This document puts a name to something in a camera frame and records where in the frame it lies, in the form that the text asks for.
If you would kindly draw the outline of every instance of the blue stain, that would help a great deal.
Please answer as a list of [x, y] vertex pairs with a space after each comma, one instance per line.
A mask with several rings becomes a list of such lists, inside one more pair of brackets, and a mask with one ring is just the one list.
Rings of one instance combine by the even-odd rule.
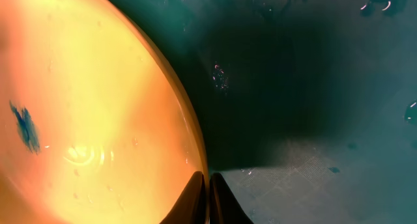
[[340, 173], [340, 169], [338, 169], [337, 167], [330, 167], [328, 168], [330, 171], [332, 171], [333, 173]]
[[18, 120], [18, 133], [25, 143], [26, 147], [32, 153], [40, 152], [38, 135], [36, 134], [35, 124], [33, 124], [31, 115], [24, 107], [20, 112], [10, 103], [10, 108]]

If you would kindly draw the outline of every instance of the water droplet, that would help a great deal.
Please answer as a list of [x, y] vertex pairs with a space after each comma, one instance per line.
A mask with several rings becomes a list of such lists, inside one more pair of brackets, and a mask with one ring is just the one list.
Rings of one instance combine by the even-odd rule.
[[409, 124], [417, 125], [417, 101], [413, 101], [407, 106], [404, 120]]
[[250, 212], [250, 214], [249, 214], [249, 218], [251, 219], [251, 220], [253, 220], [254, 219], [254, 217], [255, 217], [255, 209], [252, 209], [252, 211]]
[[133, 139], [132, 139], [132, 144], [135, 146], [135, 145], [137, 145], [137, 139], [134, 137]]

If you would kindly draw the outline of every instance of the orange bowl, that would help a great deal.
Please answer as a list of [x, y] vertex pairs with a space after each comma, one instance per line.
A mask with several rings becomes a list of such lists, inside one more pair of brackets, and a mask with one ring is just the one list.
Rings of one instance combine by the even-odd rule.
[[169, 63], [106, 0], [0, 1], [0, 223], [161, 221], [207, 176]]

